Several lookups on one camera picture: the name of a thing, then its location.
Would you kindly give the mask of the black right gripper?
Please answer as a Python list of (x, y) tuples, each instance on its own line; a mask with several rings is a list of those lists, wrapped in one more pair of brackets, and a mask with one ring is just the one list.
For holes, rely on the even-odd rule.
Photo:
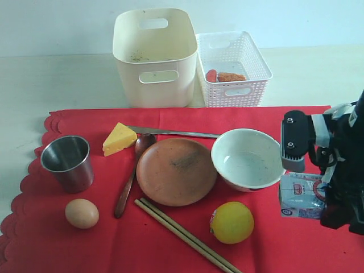
[(329, 182), (320, 224), (363, 234), (363, 118), (344, 114), (337, 120), (325, 115), (329, 144), (309, 143), (309, 158)]

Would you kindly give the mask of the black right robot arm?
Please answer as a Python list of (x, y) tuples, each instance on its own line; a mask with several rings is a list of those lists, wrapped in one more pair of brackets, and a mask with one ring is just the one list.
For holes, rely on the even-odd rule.
[(320, 224), (331, 229), (348, 225), (351, 233), (363, 235), (363, 95), (350, 114), (329, 122), (329, 132), (332, 144), (315, 154), (326, 183)]

